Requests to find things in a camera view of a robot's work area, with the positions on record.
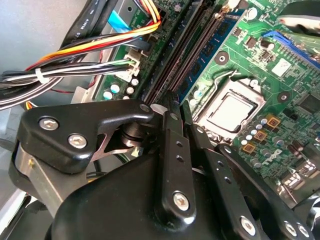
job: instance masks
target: wire bundle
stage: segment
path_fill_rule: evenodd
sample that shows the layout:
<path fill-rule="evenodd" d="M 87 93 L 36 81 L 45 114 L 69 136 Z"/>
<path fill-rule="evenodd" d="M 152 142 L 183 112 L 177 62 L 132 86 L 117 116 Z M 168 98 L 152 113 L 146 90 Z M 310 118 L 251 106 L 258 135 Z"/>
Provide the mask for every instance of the wire bundle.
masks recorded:
<path fill-rule="evenodd" d="M 85 10 L 73 27 L 79 27 L 86 14 L 97 11 L 98 2 L 99 0 L 88 0 Z M 140 37 L 154 32 L 161 24 L 160 14 L 153 1 L 140 0 L 145 12 L 151 16 L 151 21 L 146 26 L 125 33 L 100 35 L 116 3 L 117 0 L 107 0 L 93 28 L 81 32 L 83 39 L 79 36 L 75 39 L 76 31 L 70 29 L 60 50 L 47 54 L 25 71 L 3 73 L 0 82 L 0 110 L 25 103 L 45 93 L 64 77 L 108 75 L 130 68 L 131 62 L 127 59 L 105 63 L 81 62 L 86 54 L 117 46 L 128 45 L 143 49 Z"/>

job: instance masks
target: white label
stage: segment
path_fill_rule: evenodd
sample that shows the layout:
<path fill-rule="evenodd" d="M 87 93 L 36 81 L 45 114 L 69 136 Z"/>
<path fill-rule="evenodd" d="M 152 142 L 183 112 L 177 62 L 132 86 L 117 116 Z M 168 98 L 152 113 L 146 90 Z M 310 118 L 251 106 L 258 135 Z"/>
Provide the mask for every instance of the white label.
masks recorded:
<path fill-rule="evenodd" d="M 276 159 L 277 156 L 278 156 L 279 154 L 281 154 L 281 153 L 282 153 L 282 150 L 276 149 L 276 150 L 274 151 L 274 153 L 273 153 L 269 158 L 267 158 L 266 160 L 264 160 L 264 162 L 262 163 L 262 165 L 269 165 L 269 163 L 272 163 L 272 161 L 273 161 L 274 159 Z"/>
<path fill-rule="evenodd" d="M 275 67 L 271 70 L 274 74 L 282 77 L 283 74 L 291 67 L 291 63 L 281 58 Z"/>

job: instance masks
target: blue ram slot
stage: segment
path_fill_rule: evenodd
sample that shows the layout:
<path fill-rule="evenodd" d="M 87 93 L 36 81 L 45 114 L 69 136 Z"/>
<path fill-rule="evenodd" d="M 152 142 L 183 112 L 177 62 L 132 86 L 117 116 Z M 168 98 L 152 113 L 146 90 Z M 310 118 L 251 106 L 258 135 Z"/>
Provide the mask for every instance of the blue ram slot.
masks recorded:
<path fill-rule="evenodd" d="M 278 31 L 269 31 L 266 32 L 264 35 L 262 35 L 264 38 L 272 38 L 280 42 L 282 45 L 284 45 L 286 48 L 288 48 L 290 51 L 292 51 L 294 54 L 298 55 L 301 59 L 305 60 L 310 65 L 314 66 L 317 69 L 320 69 L 320 63 L 317 61 L 311 59 L 307 53 L 304 51 L 301 51 L 299 48 L 295 46 L 295 44 L 283 36 Z"/>
<path fill-rule="evenodd" d="M 223 17 L 220 26 L 216 29 L 212 35 L 212 38 L 210 38 L 208 43 L 202 49 L 197 61 L 189 70 L 181 86 L 177 90 L 177 94 L 181 103 L 185 100 L 207 65 L 213 61 L 214 56 L 218 53 L 220 47 L 224 44 L 229 35 L 238 25 L 244 13 L 245 9 L 235 9 L 231 12 L 228 12 Z"/>

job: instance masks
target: motherboard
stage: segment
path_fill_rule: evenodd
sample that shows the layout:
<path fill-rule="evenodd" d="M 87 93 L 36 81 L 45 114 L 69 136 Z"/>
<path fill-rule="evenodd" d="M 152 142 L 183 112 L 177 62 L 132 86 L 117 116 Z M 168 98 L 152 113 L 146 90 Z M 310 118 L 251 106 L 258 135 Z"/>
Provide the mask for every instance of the motherboard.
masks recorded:
<path fill-rule="evenodd" d="M 295 195 L 320 176 L 307 154 L 320 151 L 320 37 L 286 27 L 294 2 L 155 1 L 162 24 L 145 37 L 150 50 L 121 46 L 114 55 L 138 71 L 106 76 L 95 100 L 153 104 L 174 91 L 213 145 L 234 146 L 275 190 Z M 147 23 L 138 9 L 129 26 Z"/>

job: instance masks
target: cable tie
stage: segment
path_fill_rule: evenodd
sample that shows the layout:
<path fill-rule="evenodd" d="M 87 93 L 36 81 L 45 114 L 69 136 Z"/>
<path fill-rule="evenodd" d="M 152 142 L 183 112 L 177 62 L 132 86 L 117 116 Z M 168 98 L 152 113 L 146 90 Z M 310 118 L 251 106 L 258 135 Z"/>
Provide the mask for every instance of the cable tie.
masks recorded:
<path fill-rule="evenodd" d="M 49 78 L 44 77 L 44 75 L 41 72 L 41 68 L 36 68 L 34 72 L 35 72 L 36 78 L 39 80 L 40 83 L 47 84 L 50 81 Z"/>

